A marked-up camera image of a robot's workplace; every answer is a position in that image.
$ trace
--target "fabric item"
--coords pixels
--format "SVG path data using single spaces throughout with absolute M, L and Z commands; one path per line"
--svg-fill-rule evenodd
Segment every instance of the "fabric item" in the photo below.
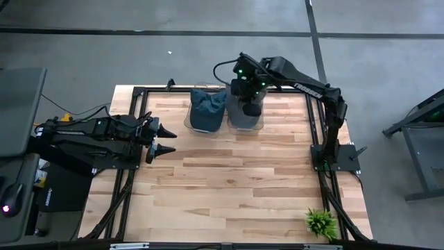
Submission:
M 209 94 L 203 90 L 193 89 L 190 92 L 190 98 L 189 121 L 191 126 L 212 133 L 218 131 L 225 112 L 226 91 Z

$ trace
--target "gray floor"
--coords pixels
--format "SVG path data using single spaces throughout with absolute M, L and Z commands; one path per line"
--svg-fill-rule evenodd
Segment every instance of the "gray floor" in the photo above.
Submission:
M 319 32 L 444 33 L 444 1 L 312 0 Z M 0 24 L 154 31 L 309 31 L 303 0 L 14 0 Z M 374 238 L 444 248 L 444 198 L 406 204 L 420 184 L 401 135 L 381 131 L 444 84 L 444 40 L 321 39 L 328 81 L 343 90 Z M 212 66 L 240 51 L 285 56 L 317 76 L 311 38 L 0 34 L 0 67 L 49 70 L 44 93 L 73 112 L 111 100 L 117 84 L 214 82 Z M 221 69 L 230 78 L 230 68 Z M 37 122 L 63 112 L 42 100 Z M 49 239 L 75 219 L 53 218 Z

